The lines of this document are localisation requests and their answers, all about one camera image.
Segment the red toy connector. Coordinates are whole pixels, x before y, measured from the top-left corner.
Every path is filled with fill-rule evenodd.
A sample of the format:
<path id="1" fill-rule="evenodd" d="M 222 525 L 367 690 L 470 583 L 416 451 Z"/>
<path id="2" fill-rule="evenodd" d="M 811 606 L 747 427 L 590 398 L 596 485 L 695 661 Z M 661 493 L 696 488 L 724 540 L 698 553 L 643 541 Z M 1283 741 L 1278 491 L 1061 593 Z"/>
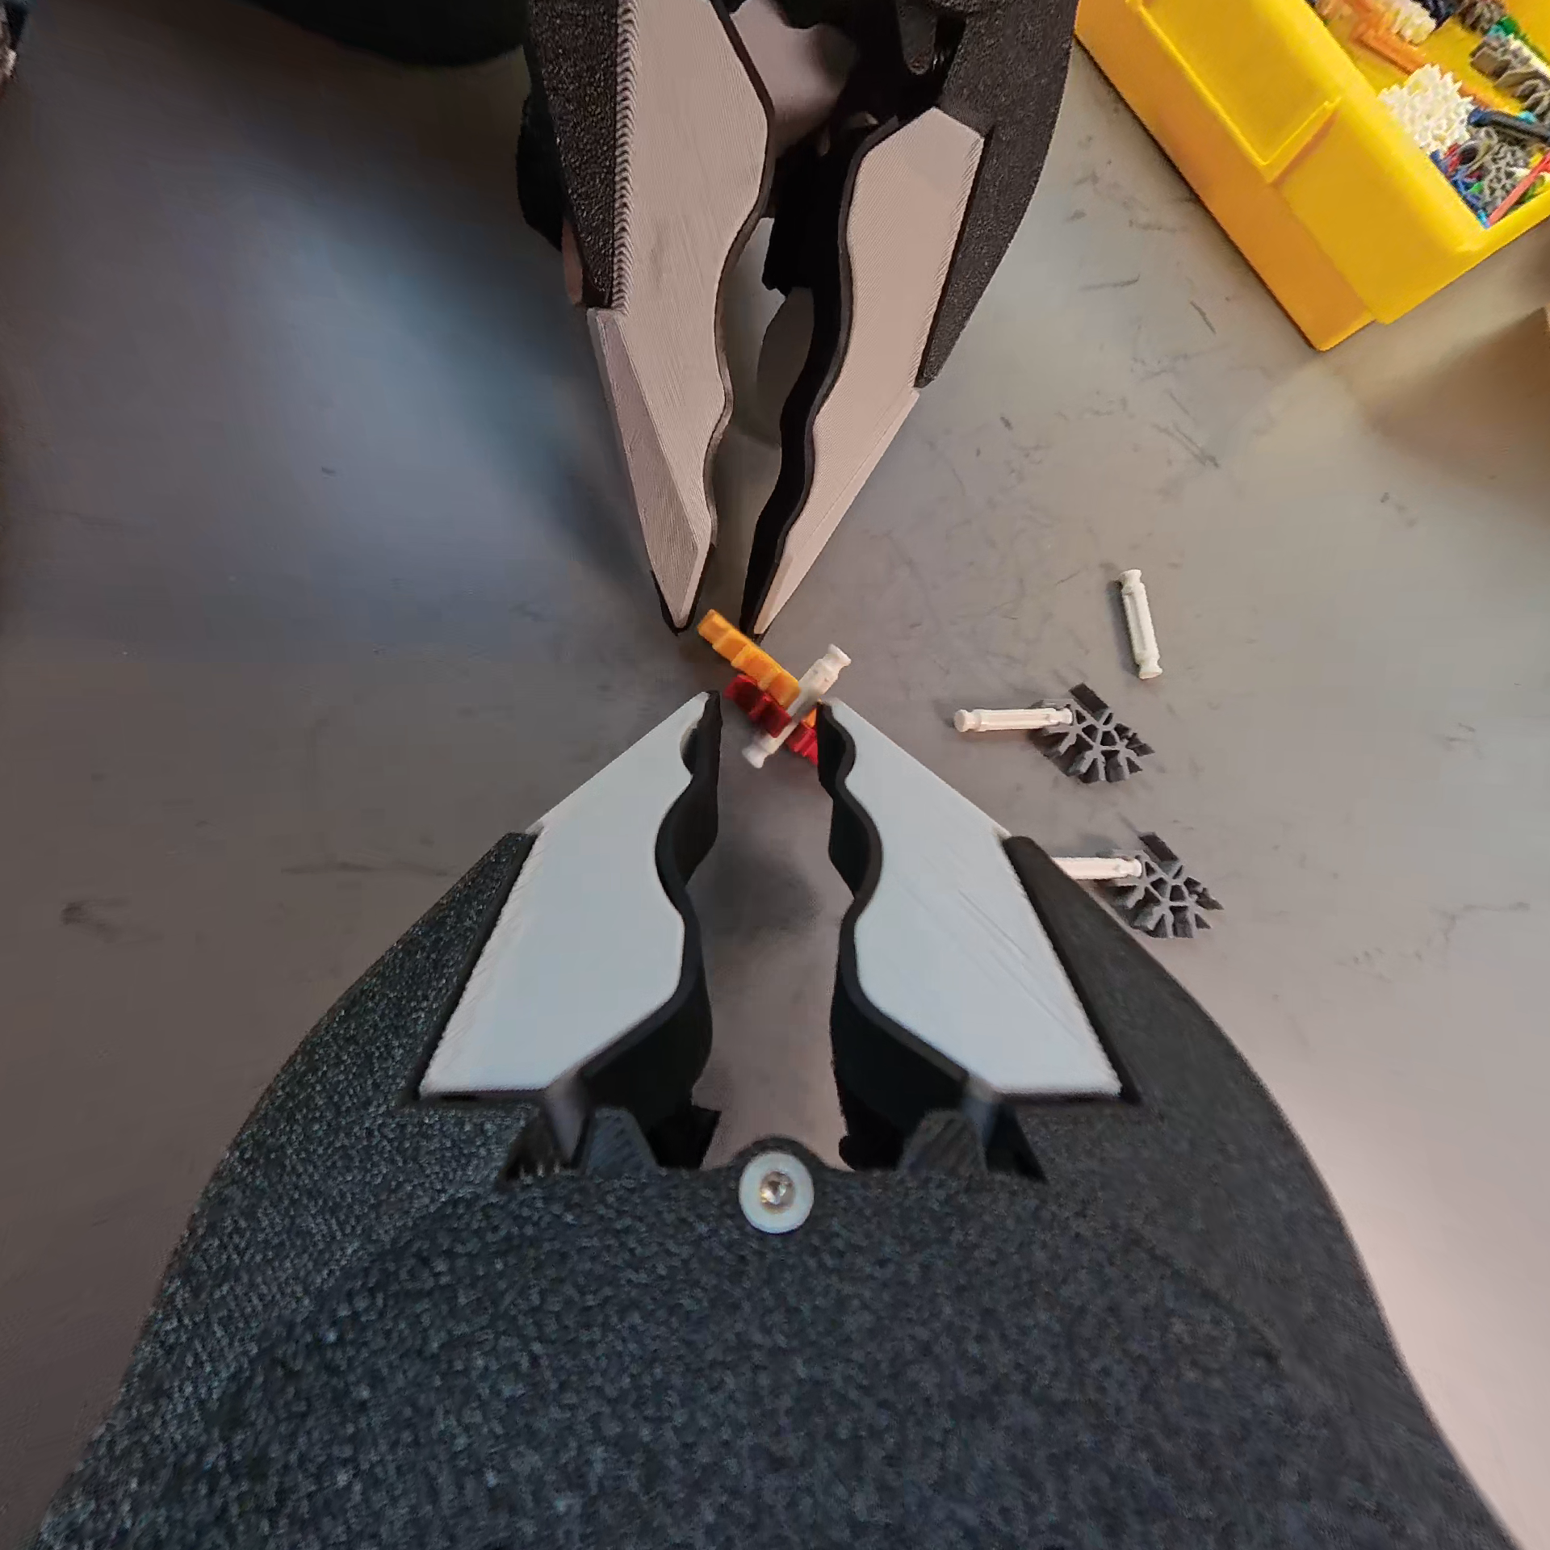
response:
<path id="1" fill-rule="evenodd" d="M 808 766 L 819 766 L 818 711 L 814 708 L 809 708 L 801 720 L 793 720 L 766 688 L 743 672 L 734 675 L 726 688 L 726 698 L 745 714 L 759 737 L 782 738 L 780 751 L 792 753 Z"/>

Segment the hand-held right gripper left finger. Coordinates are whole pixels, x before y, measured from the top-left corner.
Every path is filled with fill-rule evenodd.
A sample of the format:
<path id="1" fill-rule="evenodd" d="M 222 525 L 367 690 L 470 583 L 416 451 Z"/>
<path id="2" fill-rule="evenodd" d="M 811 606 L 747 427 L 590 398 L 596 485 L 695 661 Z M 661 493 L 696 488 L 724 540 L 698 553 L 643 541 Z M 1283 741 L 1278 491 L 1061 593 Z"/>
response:
<path id="1" fill-rule="evenodd" d="M 420 1100 L 533 1102 L 567 1161 L 603 1110 L 705 1153 L 675 1134 L 713 1051 L 688 882 L 719 835 L 722 735 L 721 699 L 695 695 L 517 837 Z"/>

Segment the pile of toy building parts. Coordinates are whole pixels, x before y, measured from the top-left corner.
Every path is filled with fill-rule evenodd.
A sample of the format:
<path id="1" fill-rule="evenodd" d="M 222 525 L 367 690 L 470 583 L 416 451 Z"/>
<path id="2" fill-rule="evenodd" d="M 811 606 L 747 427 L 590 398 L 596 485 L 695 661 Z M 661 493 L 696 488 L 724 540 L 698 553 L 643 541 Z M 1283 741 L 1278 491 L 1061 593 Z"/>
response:
<path id="1" fill-rule="evenodd" d="M 1486 230 L 1549 189 L 1549 55 L 1502 2 L 1310 2 Z"/>

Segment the yellow plastic bin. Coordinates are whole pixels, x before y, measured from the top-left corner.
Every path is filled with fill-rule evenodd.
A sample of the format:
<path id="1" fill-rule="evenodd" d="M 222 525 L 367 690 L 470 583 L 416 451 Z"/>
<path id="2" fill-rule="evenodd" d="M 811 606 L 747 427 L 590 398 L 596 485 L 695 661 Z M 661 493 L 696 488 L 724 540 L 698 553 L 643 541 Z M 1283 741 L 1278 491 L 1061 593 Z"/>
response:
<path id="1" fill-rule="evenodd" d="M 1447 23 L 1397 67 L 1313 4 L 1084 2 L 1076 36 L 1310 344 L 1392 325 L 1547 228 L 1547 194 L 1483 225 L 1381 104 L 1436 63 L 1484 102 L 1510 97 Z"/>

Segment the grey toy connector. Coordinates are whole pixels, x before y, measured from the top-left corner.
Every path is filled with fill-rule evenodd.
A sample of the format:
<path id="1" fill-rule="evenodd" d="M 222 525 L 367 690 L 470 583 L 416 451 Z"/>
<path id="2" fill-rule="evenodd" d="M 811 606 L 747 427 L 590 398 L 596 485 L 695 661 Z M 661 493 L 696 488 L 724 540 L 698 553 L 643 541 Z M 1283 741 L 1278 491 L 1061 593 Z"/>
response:
<path id="1" fill-rule="evenodd" d="M 1061 774 L 1087 785 L 1115 785 L 1140 774 L 1153 748 L 1089 685 L 1073 687 L 1058 709 L 1069 722 L 1029 733 Z"/>
<path id="2" fill-rule="evenodd" d="M 1216 895 L 1158 833 L 1140 833 L 1137 845 L 1128 858 L 1134 874 L 1102 885 L 1116 914 L 1137 934 L 1157 940 L 1194 940 L 1210 930 L 1208 914 L 1224 909 Z"/>

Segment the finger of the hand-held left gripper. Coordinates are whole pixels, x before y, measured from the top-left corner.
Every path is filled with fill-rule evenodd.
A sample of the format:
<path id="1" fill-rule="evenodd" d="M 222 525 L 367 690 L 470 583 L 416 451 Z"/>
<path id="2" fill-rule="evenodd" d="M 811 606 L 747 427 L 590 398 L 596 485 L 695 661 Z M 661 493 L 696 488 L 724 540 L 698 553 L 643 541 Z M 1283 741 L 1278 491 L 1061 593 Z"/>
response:
<path id="1" fill-rule="evenodd" d="M 719 538 L 732 417 L 727 278 L 772 178 L 772 107 L 722 4 L 622 4 L 611 302 L 588 312 L 669 628 L 698 607 Z"/>
<path id="2" fill-rule="evenodd" d="M 856 141 L 813 251 L 813 325 L 755 525 L 740 625 L 764 635 L 921 398 L 984 139 L 940 109 Z"/>

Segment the yellow toy connector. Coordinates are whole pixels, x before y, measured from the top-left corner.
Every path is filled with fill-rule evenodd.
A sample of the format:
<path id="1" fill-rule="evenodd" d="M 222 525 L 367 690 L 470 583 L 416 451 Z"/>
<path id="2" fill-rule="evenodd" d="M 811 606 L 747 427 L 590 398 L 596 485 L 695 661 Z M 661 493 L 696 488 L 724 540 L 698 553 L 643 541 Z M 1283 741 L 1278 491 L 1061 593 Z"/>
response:
<path id="1" fill-rule="evenodd" d="M 787 711 L 800 696 L 800 678 L 782 667 L 761 645 L 738 630 L 719 611 L 709 609 L 698 624 L 701 640 L 732 669 L 771 693 Z"/>

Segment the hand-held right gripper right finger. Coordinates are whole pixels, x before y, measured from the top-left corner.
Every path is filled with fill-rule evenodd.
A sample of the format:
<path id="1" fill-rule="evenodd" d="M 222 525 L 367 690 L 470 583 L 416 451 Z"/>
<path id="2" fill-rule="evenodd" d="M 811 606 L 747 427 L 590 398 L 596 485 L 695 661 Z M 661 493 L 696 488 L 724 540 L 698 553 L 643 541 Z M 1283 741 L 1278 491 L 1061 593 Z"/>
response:
<path id="1" fill-rule="evenodd" d="M 1121 1071 L 1013 833 L 842 701 L 819 712 L 819 774 L 851 893 L 829 1016 L 842 1160 L 895 1169 L 947 1114 L 977 1166 L 1036 1169 L 1019 1110 L 1116 1103 Z"/>

